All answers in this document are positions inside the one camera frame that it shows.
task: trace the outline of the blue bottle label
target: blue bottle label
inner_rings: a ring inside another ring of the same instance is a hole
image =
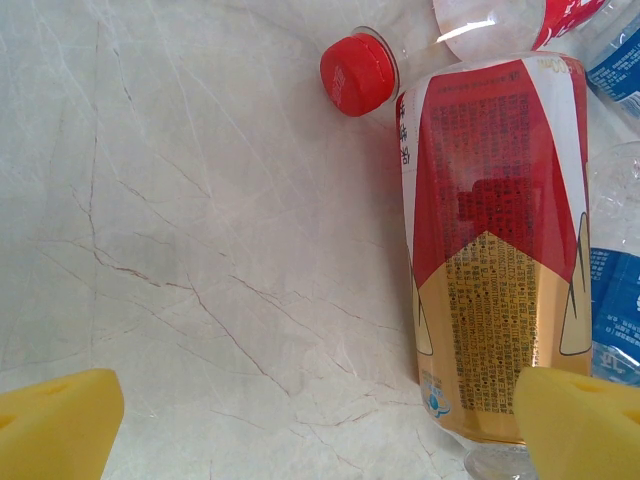
[[[640,257],[591,249],[594,376],[640,385]]]
[[[640,118],[640,30],[587,72],[589,81]]]

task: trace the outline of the yellow sponge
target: yellow sponge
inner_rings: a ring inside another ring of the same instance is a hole
[[[0,479],[99,479],[123,414],[112,370],[0,395]]]
[[[640,389],[526,368],[514,410],[540,480],[640,479]]]

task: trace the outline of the red bottle cap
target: red bottle cap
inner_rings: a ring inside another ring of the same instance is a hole
[[[331,101],[345,115],[359,117],[375,110],[393,94],[393,64],[371,35],[343,38],[320,60],[322,83]]]

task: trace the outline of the gold label section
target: gold label section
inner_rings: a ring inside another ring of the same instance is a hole
[[[425,405],[444,428],[474,440],[519,442],[512,405],[522,368],[589,373],[591,355],[584,347],[590,347],[591,299],[588,282],[582,284],[583,271],[590,278],[583,230],[572,282],[575,311],[569,283],[489,232],[440,266],[419,288],[417,300],[414,291]],[[563,344],[571,353],[561,353]]]

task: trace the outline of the white marble countertop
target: white marble countertop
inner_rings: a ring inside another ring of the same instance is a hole
[[[466,478],[420,405],[391,111],[317,73],[366,4],[1,2],[0,391],[115,369],[104,478]],[[629,139],[590,106],[593,153]]]

